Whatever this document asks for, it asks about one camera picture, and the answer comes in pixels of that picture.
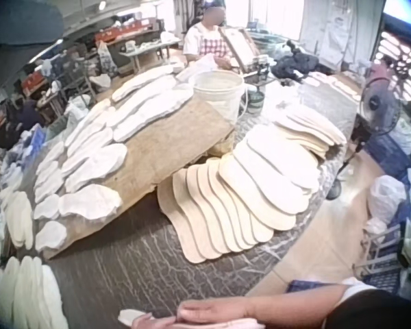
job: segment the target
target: electric fan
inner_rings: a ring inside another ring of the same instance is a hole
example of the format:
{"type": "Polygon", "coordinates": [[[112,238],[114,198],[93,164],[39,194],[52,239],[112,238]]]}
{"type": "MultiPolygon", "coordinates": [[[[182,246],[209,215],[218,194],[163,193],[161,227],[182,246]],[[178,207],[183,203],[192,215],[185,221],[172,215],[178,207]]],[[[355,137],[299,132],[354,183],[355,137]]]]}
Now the electric fan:
{"type": "MultiPolygon", "coordinates": [[[[351,135],[352,141],[356,144],[356,149],[350,158],[344,162],[338,175],[349,165],[351,159],[364,148],[370,137],[385,135],[396,127],[402,109],[402,103],[399,99],[400,89],[399,83],[393,85],[385,77],[371,80],[364,87],[359,113],[351,135]]],[[[337,199],[341,195],[341,191],[341,182],[337,176],[327,199],[337,199]]]]}

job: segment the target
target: stack of insoles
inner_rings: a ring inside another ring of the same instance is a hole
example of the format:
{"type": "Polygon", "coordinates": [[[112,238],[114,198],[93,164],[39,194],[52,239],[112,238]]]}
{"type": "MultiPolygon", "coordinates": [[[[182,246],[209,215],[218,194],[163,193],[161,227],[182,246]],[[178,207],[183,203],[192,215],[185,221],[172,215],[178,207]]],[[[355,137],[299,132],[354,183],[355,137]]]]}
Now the stack of insoles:
{"type": "Polygon", "coordinates": [[[278,112],[273,119],[280,134],[325,159],[331,146],[346,144],[344,134],[317,111],[296,105],[278,112]]]}
{"type": "MultiPolygon", "coordinates": [[[[327,119],[316,123],[303,114],[298,118],[310,125],[295,121],[308,136],[341,139],[330,129],[322,132],[329,127],[327,119]]],[[[308,209],[319,190],[319,163],[299,144],[306,141],[304,136],[293,141],[276,125],[257,125],[232,154],[182,169],[159,185],[160,208],[190,262],[250,249],[269,241],[274,230],[295,226],[296,215],[308,209]]]]}

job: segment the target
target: white shirt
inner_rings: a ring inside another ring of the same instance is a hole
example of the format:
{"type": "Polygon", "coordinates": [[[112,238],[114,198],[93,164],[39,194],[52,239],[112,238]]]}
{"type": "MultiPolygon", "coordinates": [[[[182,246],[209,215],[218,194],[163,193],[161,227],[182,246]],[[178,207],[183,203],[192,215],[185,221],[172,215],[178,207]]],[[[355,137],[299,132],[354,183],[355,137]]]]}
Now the white shirt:
{"type": "Polygon", "coordinates": [[[222,39],[222,36],[219,33],[219,28],[217,26],[214,26],[213,30],[210,31],[202,22],[199,22],[193,25],[186,34],[184,39],[184,55],[199,55],[202,40],[204,38],[220,40],[222,39]]]}

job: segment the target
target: work table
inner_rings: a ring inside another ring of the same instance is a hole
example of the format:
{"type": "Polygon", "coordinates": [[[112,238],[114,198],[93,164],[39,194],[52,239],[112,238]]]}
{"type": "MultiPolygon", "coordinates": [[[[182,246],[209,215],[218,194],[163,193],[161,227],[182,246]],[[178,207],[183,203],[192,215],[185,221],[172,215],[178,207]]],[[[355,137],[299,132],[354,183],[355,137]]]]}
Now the work table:
{"type": "MultiPolygon", "coordinates": [[[[274,94],[276,84],[267,86],[274,94]]],[[[303,103],[330,119],[347,138],[356,106],[328,85],[302,85],[303,103]]],[[[238,123],[240,140],[257,123],[268,122],[275,100],[267,97],[262,115],[247,113],[238,123]]],[[[343,163],[346,147],[331,149],[321,165],[321,187],[309,208],[297,216],[289,232],[276,232],[265,244],[239,254],[228,254],[200,265],[182,253],[169,220],[151,193],[107,225],[76,242],[47,263],[57,278],[70,328],[122,328],[120,310],[135,308],[156,317],[173,314],[185,299],[244,295],[286,255],[325,199],[343,163]]]]}

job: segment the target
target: woman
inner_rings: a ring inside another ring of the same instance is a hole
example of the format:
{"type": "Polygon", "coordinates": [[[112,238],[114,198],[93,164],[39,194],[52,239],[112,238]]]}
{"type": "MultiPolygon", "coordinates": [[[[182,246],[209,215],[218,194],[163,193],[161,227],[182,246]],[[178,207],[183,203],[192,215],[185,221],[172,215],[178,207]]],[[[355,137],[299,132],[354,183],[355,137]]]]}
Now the woman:
{"type": "Polygon", "coordinates": [[[203,20],[193,25],[184,39],[184,55],[188,62],[195,62],[212,53],[214,61],[222,69],[231,69],[230,50],[219,33],[219,25],[225,20],[225,8],[219,1],[206,4],[203,20]]]}
{"type": "Polygon", "coordinates": [[[177,316],[137,318],[132,329],[177,329],[177,323],[218,324],[254,318],[272,328],[411,328],[411,303],[365,284],[265,297],[230,297],[181,303],[177,316]]]}

